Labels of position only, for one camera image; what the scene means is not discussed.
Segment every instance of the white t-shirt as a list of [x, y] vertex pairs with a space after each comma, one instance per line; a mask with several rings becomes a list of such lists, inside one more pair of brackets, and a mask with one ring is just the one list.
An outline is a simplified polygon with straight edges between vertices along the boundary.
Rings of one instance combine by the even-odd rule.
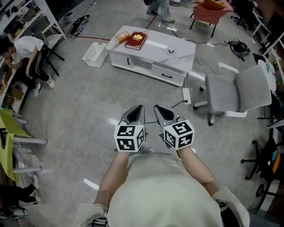
[[247, 210], [228, 189], [220, 189], [211, 197], [180, 159], [146, 154], [130, 164], [127, 179], [112, 197], [108, 213], [103, 205], [80, 204], [73, 227], [90, 226], [94, 219], [103, 223], [104, 218], [110, 227], [222, 227], [218, 203], [233, 211], [240, 226], [249, 226]]
[[16, 52], [12, 54], [15, 63], [24, 58], [30, 58], [32, 51], [37, 48], [38, 51], [43, 47], [43, 41], [32, 36], [23, 36], [14, 42]]

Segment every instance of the black handle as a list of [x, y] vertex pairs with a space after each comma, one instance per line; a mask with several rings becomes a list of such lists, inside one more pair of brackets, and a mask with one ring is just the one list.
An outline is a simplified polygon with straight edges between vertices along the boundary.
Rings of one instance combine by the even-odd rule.
[[166, 76], [165, 74], [162, 73], [162, 76], [165, 76], [167, 78], [173, 78], [172, 76]]

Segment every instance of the white basket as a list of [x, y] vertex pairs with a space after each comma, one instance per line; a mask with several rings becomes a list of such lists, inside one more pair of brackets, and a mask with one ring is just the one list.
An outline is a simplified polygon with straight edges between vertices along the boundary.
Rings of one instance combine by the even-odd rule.
[[100, 68], [108, 55], [106, 45], [106, 43], [103, 43], [102, 45], [93, 43], [82, 59], [89, 66]]

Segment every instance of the orange box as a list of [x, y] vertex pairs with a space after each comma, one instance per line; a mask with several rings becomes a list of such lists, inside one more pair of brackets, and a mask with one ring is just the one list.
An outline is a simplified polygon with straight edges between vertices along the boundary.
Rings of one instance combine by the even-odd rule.
[[124, 32], [116, 35], [115, 37], [116, 37], [116, 39], [119, 43], [123, 43], [124, 41], [129, 39], [130, 35], [129, 35], [128, 32], [124, 31]]

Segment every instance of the power strip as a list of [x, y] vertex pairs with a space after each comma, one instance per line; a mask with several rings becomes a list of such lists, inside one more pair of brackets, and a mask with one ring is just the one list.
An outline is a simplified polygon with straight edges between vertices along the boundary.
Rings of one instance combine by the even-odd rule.
[[183, 88], [182, 89], [182, 96], [183, 96], [183, 100], [184, 101], [187, 101], [187, 102], [184, 102], [185, 105], [189, 105], [191, 104], [191, 99], [190, 99], [190, 94], [189, 94], [189, 89], [188, 88]]

